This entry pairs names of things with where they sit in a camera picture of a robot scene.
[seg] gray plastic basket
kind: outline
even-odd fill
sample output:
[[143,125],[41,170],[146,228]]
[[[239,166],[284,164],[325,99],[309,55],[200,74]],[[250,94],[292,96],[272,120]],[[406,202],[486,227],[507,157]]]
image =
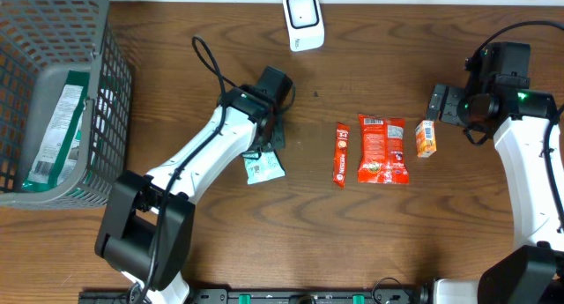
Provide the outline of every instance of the gray plastic basket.
[[[109,0],[0,0],[0,205],[100,207],[123,170],[131,75]],[[78,162],[59,186],[21,192],[69,70],[90,72]]]

